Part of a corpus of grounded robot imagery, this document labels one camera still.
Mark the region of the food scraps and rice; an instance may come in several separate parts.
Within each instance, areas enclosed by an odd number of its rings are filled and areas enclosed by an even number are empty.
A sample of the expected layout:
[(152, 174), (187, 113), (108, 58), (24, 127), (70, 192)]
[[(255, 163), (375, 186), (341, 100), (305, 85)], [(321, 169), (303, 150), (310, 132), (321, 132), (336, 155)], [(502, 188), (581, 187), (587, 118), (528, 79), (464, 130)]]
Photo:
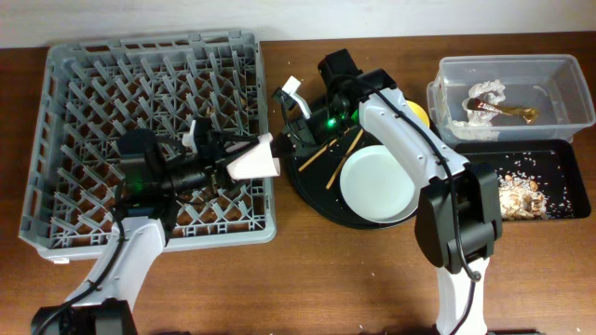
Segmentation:
[(574, 217), (574, 206), (560, 166), (523, 156), (497, 172), (504, 221), (558, 220)]

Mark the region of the brown snack wrapper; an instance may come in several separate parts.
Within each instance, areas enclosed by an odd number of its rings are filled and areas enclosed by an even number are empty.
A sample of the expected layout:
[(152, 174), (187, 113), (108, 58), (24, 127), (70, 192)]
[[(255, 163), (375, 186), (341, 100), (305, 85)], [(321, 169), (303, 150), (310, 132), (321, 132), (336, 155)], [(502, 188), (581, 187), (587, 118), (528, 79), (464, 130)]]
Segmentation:
[(463, 101), (463, 106), (473, 111), (518, 116), (521, 117), (527, 124), (534, 122), (539, 116), (539, 111), (536, 108), (499, 106), (478, 98), (467, 98)]

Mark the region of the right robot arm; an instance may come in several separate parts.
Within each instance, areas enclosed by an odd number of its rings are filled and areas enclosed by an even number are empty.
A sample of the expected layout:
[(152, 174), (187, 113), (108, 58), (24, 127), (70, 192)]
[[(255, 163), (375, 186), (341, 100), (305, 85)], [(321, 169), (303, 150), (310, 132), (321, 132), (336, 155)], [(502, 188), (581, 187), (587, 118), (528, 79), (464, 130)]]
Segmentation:
[(299, 95), (296, 78), (273, 95), (294, 190), (345, 227), (414, 220), (417, 245), (437, 270), (436, 331), (486, 333), (484, 277), (502, 234), (494, 169), (445, 144), (386, 71), (362, 71), (346, 49), (327, 55), (318, 71), (325, 90), (313, 103)]

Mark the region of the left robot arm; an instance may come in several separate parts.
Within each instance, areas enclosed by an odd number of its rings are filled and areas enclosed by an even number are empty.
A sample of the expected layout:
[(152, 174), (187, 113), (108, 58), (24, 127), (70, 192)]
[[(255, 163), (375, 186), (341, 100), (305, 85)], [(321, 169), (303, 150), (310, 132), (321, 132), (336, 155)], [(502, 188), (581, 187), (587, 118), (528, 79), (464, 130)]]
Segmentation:
[(269, 133), (243, 136), (213, 131), (195, 119), (182, 139), (138, 128), (117, 141), (125, 178), (109, 212), (112, 230), (84, 282), (60, 305), (40, 308), (33, 334), (134, 334), (133, 308), (156, 258), (175, 227), (183, 192), (217, 178), (242, 180), (241, 164), (258, 151), (271, 152)]

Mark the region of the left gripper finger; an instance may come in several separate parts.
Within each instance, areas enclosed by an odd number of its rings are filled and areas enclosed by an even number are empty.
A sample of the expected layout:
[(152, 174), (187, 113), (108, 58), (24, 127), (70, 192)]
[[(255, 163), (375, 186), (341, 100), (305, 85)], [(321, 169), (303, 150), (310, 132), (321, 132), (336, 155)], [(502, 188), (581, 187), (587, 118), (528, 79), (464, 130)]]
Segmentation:
[(251, 185), (251, 180), (223, 180), (216, 184), (217, 195), (234, 195), (241, 192), (243, 187)]
[(259, 139), (257, 136), (254, 135), (238, 135), (231, 132), (219, 132), (213, 131), (212, 132), (213, 139), (220, 143), (221, 145), (225, 145), (228, 142), (232, 143), (240, 143), (240, 142), (247, 142), (247, 143), (258, 143)]

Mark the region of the yellow plastic bowl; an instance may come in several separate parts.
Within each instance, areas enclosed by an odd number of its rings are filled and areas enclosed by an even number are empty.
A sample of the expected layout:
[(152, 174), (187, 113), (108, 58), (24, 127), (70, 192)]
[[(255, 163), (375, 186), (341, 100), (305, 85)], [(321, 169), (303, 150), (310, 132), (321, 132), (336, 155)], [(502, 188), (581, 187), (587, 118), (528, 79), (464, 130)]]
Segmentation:
[(411, 100), (407, 100), (407, 105), (426, 127), (430, 127), (430, 120), (428, 114), (423, 107)]

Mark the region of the light grey round plate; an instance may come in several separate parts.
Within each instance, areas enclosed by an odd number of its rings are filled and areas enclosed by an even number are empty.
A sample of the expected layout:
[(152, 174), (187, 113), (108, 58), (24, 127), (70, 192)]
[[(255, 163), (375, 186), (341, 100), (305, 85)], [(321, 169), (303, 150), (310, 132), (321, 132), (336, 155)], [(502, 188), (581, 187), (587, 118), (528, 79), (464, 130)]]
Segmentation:
[(413, 180), (383, 145), (349, 156), (340, 174), (340, 190), (347, 206), (366, 221), (402, 221), (417, 210)]

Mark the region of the pink plastic cup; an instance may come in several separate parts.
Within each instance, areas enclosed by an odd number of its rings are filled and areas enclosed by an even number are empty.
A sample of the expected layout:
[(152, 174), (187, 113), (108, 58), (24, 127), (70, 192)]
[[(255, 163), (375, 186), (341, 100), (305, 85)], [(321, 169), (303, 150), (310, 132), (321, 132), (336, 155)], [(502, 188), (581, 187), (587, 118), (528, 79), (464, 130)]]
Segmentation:
[(273, 178), (280, 175), (280, 161), (273, 156), (271, 143), (274, 137), (265, 133), (257, 137), (255, 144), (236, 145), (239, 156), (226, 165), (232, 180)]

